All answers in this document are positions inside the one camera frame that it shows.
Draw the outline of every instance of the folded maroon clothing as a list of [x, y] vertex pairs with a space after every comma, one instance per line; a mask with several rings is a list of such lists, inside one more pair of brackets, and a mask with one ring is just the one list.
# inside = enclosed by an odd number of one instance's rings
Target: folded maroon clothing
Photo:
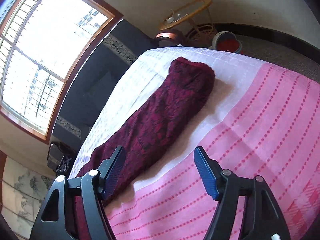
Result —
[[[124, 146], [126, 160], [113, 195], [117, 197], [139, 174], [156, 163], [175, 142], [189, 120], [205, 105], [212, 91], [214, 71], [204, 63], [179, 57], [171, 62], [163, 84], [108, 141], [97, 147], [78, 173], [83, 176]], [[76, 197], [76, 220], [81, 240], [90, 239], [82, 199]]]

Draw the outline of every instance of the speckled floor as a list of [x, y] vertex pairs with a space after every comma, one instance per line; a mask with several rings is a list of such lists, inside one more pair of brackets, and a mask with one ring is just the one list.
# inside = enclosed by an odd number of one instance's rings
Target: speckled floor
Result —
[[320, 65], [304, 55], [269, 41], [237, 35], [243, 54], [293, 70], [320, 83]]

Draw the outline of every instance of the dark baseboard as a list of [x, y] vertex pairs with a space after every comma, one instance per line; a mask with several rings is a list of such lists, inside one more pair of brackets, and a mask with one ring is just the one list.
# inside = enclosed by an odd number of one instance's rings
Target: dark baseboard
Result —
[[287, 33], [243, 24], [215, 23], [214, 26], [218, 32], [229, 31], [234, 34], [258, 38], [283, 45], [320, 64], [320, 49]]

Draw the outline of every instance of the window frame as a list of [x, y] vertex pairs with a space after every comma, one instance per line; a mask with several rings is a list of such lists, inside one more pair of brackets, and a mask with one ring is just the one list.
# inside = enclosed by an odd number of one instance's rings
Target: window frame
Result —
[[[16, 0], [11, 8], [8, 10], [4, 20], [0, 22], [0, 35], [3, 33], [8, 21], [11, 19], [11, 16], [15, 12], [16, 8], [19, 6], [22, 0]], [[68, 92], [70, 85], [72, 84], [76, 74], [81, 69], [83, 64], [86, 62], [90, 54], [94, 49], [99, 45], [99, 43], [104, 39], [104, 37], [110, 32], [112, 27], [123, 17], [123, 15], [106, 3], [104, 0], [83, 0], [100, 13], [106, 15], [108, 19], [97, 29], [94, 35], [89, 39], [87, 44], [84, 46], [82, 51], [79, 53], [78, 57], [75, 59], [71, 65], [66, 77], [64, 78], [64, 83], [58, 95], [58, 98], [55, 102], [51, 117], [49, 119], [49, 125], [45, 134], [42, 134], [35, 128], [31, 127], [28, 123], [23, 122], [21, 116], [17, 116], [13, 111], [9, 110], [0, 102], [0, 115], [7, 119], [10, 123], [23, 130], [25, 133], [30, 136], [38, 139], [39, 141], [49, 144], [50, 137], [54, 124], [56, 122], [58, 113], [62, 106], [63, 100]]]

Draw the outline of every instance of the beige wall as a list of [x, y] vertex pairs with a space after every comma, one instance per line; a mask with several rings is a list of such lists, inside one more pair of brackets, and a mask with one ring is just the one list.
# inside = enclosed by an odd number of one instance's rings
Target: beige wall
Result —
[[[150, 37], [170, 11], [191, 0], [105, 0]], [[213, 0], [215, 22], [257, 25], [285, 32], [320, 48], [320, 25], [303, 0]], [[253, 13], [259, 15], [253, 19]], [[204, 22], [202, 15], [199, 23]], [[0, 116], [0, 150], [25, 167], [43, 175], [47, 168], [48, 146], [22, 132]]]

